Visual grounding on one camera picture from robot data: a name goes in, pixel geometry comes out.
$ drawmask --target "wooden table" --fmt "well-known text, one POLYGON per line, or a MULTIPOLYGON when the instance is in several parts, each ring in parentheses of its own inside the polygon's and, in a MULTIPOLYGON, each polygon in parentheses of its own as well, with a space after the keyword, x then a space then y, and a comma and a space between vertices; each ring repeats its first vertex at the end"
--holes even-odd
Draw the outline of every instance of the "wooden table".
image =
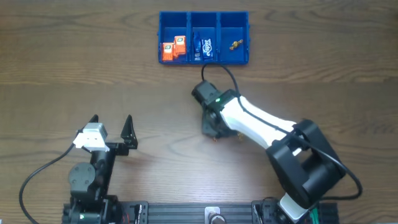
MULTIPOLYGON (((241 92, 278 117, 310 118, 361 179, 341 223, 398 221, 396 1, 1 1, 0 219, 28 223, 24 179, 59 156, 95 113, 116 141, 128 114, 139 149, 116 159, 109 194, 149 202, 250 202, 283 190, 264 150, 201 135, 200 67, 157 61, 159 11, 248 10, 251 54, 230 67, 241 92)), ((219 68, 206 77, 232 86, 219 68)), ((25 189, 40 223, 60 223, 74 149, 25 189)), ((328 195, 352 194, 348 177, 328 195)))

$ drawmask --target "blue tray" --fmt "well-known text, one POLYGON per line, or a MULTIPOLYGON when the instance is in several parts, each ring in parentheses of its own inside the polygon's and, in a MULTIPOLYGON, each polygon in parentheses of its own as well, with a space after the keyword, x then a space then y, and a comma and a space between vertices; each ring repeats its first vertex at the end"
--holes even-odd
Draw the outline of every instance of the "blue tray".
POLYGON ((159 12, 158 58, 167 65, 204 64, 218 62, 225 65, 244 65, 249 62, 249 14, 238 12, 159 12), (201 39, 211 38, 213 60, 194 60, 193 33, 201 39), (162 43, 173 42, 176 35, 185 35, 187 54, 180 55, 173 62, 162 61, 162 43), (243 39, 236 49, 229 47, 234 41, 243 39))

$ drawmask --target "robotic arm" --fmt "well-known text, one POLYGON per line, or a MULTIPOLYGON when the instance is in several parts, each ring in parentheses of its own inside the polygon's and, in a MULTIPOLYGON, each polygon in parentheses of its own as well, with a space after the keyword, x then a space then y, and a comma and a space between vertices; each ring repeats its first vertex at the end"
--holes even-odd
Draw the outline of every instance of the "robotic arm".
POLYGON ((203 134, 218 139, 243 133, 266 150, 286 191, 277 204, 279 222, 298 223, 345 176, 346 171, 325 156, 340 162, 314 122, 303 120, 296 124, 277 118, 250 104, 236 91, 222 93, 206 80, 193 89, 192 95, 203 108, 203 134), (300 162, 296 156, 310 148, 311 156, 300 162))

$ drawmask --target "black cable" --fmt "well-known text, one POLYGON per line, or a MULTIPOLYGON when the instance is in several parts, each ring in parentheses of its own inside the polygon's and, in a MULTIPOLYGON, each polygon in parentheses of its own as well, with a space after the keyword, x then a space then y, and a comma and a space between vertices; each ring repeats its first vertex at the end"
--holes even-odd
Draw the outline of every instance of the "black cable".
POLYGON ((27 212, 25 205, 24 205, 24 200, 22 198, 22 195, 24 193, 24 189, 26 184, 31 180, 31 178, 33 178, 36 174, 38 174, 40 171, 44 170, 45 168, 47 168, 48 166, 51 166, 52 164, 56 163, 57 161, 59 161, 60 159, 64 158, 74 147, 74 143, 72 143, 69 148, 61 155, 58 156, 56 159, 48 162, 46 165, 38 168, 37 170, 35 170, 35 172, 33 172, 31 175, 29 175, 26 180, 24 181, 24 183, 21 186, 21 189, 19 190, 19 205, 21 206, 22 211, 24 212, 24 214, 26 215, 26 217, 33 223, 33 224, 39 224, 36 220, 34 220, 34 218, 29 214, 29 212, 27 212))
MULTIPOLYGON (((230 75, 230 77, 231 77, 231 79, 232 79, 232 81, 233 81, 233 83, 234 83, 234 86, 235 86, 235 92, 236 92, 236 94, 237 94, 237 96, 238 96, 238 97, 237 97, 238 103, 239 103, 239 105, 241 106, 242 110, 243 110, 245 113, 247 113, 248 115, 252 116, 253 118, 256 118, 257 120, 261 121, 262 123, 264 123, 264 124, 266 124, 266 125, 268 125, 268 126, 274 128, 274 129, 276 129, 276 130, 278 130, 278 131, 280 131, 280 132, 282 132, 282 133, 284 133, 284 134, 286 134, 286 135, 288 135, 288 136, 294 138, 296 141, 300 142, 300 143, 303 144, 304 146, 309 147, 309 148, 312 148, 313 150, 317 151, 319 154, 322 154, 323 156, 327 157, 327 158, 328 158, 329 160, 331 160, 335 165, 337 165, 338 167, 342 168, 342 169, 352 178, 352 180, 353 180, 353 181, 355 182, 355 184, 356 184, 356 187, 358 188, 358 192, 357 192, 356 194, 354 194, 354 195, 322 197, 321 200, 354 200, 354 199, 359 198, 359 197, 362 195, 363 187, 362 187, 361 182, 360 182, 359 179, 354 175, 354 173, 352 173, 344 164, 342 164, 341 162, 339 162, 339 161, 336 160, 335 158, 331 157, 329 154, 327 154, 327 153, 323 152, 322 150, 318 149, 317 147, 314 147, 314 146, 311 145, 309 142, 307 142, 306 140, 300 138, 299 136, 296 136, 296 135, 294 135, 294 134, 292 134, 292 133, 290 133, 290 132, 288 132, 288 131, 286 131, 286 130, 284 130, 284 129, 282 129, 282 128, 280 128, 280 127, 274 125, 274 124, 271 124, 271 123, 268 122, 268 121, 264 121, 262 118, 260 118, 260 117, 258 117, 258 116, 256 116, 256 115, 254 115, 254 114, 252 114, 250 111, 248 111, 248 110, 242 105, 241 98, 240 98, 241 94, 240 94, 240 92, 239 92, 238 84, 236 83, 236 79, 235 79, 234 75, 233 75, 233 74, 231 73, 231 71, 230 71, 228 68, 226 68, 224 65, 218 64, 218 63, 214 63, 214 64, 215 64, 215 65, 221 66, 221 67, 228 73, 228 75, 230 75)), ((204 72, 205 67, 206 67, 207 65, 209 65, 209 63, 204 64, 204 66, 202 66, 202 68, 201 68, 201 79, 202 79, 202 80, 205 80, 205 76, 204 76, 203 72, 204 72)))

